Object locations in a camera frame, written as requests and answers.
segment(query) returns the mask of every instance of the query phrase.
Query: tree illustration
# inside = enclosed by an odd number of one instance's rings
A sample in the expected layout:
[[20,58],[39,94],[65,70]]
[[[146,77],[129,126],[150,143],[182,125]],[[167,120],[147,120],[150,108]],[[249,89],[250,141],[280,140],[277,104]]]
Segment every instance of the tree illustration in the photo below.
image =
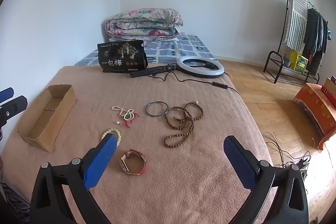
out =
[[131,54],[131,56],[130,56],[130,58],[131,59],[134,59],[134,55],[136,54],[136,53],[138,53],[139,51],[135,48],[135,47],[131,47],[130,49],[129,49],[129,54]]
[[125,43],[122,45],[122,47],[120,49],[118,49],[118,53],[121,55],[121,58],[124,58],[124,54],[128,55],[129,54],[129,50],[130,50],[131,46],[129,43]]

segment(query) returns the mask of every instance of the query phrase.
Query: ring light stand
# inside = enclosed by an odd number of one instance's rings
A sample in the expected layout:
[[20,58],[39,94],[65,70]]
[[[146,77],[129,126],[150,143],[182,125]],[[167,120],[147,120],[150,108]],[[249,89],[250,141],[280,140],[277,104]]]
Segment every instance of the ring light stand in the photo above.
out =
[[[190,67],[184,63],[185,61],[204,63],[206,68],[212,70],[204,70],[195,67]],[[219,78],[224,74],[224,67],[219,62],[209,58],[193,57],[193,56],[185,56],[181,57],[180,59],[177,59],[176,70],[179,70],[183,73],[195,77],[208,78],[208,79]]]

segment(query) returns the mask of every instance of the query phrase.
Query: blue gripper pad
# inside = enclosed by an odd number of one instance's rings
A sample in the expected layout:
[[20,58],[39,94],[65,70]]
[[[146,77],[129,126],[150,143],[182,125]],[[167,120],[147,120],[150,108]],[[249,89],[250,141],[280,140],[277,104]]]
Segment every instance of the blue gripper pad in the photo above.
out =
[[113,134],[107,134],[94,148],[94,158],[84,170],[84,185],[87,190],[97,185],[116,149],[117,138]]
[[225,138],[223,147],[225,155],[229,159],[244,188],[253,190],[257,183],[256,173],[234,143],[231,136]]
[[7,88],[6,90],[3,90],[0,92],[0,103],[3,101],[6,101],[14,96],[14,90],[13,88]]

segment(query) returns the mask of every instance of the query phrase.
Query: blue checkered sheet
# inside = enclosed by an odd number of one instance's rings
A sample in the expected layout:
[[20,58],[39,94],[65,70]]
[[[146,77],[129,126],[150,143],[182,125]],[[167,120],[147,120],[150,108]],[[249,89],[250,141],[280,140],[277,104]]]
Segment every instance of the blue checkered sheet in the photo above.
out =
[[[148,63],[176,63],[183,56],[205,57],[216,60],[201,39],[196,35],[180,35],[178,41],[149,41],[144,43]],[[76,63],[75,66],[96,66],[98,49]]]

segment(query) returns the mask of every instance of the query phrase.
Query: red watch strap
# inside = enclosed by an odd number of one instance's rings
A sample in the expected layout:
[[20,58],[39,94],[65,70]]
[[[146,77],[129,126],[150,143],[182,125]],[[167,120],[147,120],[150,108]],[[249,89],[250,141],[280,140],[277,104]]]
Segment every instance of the red watch strap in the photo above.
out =
[[129,151],[125,152],[125,156],[126,156],[126,158],[128,158],[131,154],[135,154],[135,155],[137,155],[139,158],[141,158],[141,159],[143,160],[143,168],[142,168],[142,170],[141,170],[139,173],[137,173],[137,174],[139,174],[139,175],[144,174],[145,171],[146,171],[146,159],[145,159],[144,155],[143,155],[141,152],[139,152],[139,151],[130,149]]

